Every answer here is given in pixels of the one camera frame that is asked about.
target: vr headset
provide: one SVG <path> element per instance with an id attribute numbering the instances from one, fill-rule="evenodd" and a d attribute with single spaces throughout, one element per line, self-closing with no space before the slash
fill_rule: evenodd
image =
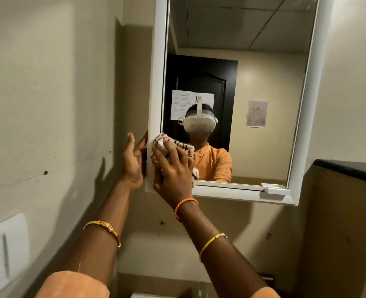
<path id="1" fill-rule="evenodd" d="M 215 129 L 217 118 L 211 111 L 202 110 L 202 103 L 196 102 L 197 110 L 187 112 L 185 118 L 177 122 L 183 125 L 187 132 L 211 132 Z"/>

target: orange sleeve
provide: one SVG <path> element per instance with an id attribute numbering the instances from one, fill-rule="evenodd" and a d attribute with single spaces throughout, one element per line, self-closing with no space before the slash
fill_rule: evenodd
<path id="1" fill-rule="evenodd" d="M 36 298 L 109 298 L 110 292 L 99 280 L 90 276 L 62 271 L 50 275 Z"/>
<path id="2" fill-rule="evenodd" d="M 217 156 L 213 180 L 216 182 L 230 183 L 232 173 L 231 156 L 225 149 L 220 149 Z"/>
<path id="3" fill-rule="evenodd" d="M 251 298 L 280 298 L 272 288 L 261 288 Z"/>

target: person's left hand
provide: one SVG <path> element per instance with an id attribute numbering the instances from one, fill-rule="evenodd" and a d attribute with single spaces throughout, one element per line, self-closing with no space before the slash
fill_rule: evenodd
<path id="1" fill-rule="evenodd" d="M 124 151 L 122 173 L 123 179 L 130 183 L 133 190 L 140 187 L 146 176 L 146 144 L 147 132 L 136 146 L 133 134 L 128 133 L 128 143 Z"/>

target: mirror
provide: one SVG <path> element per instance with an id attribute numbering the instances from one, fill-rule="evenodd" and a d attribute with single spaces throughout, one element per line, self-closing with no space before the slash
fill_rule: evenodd
<path id="1" fill-rule="evenodd" d="M 318 0 L 170 0 L 162 131 L 199 180 L 287 186 Z"/>

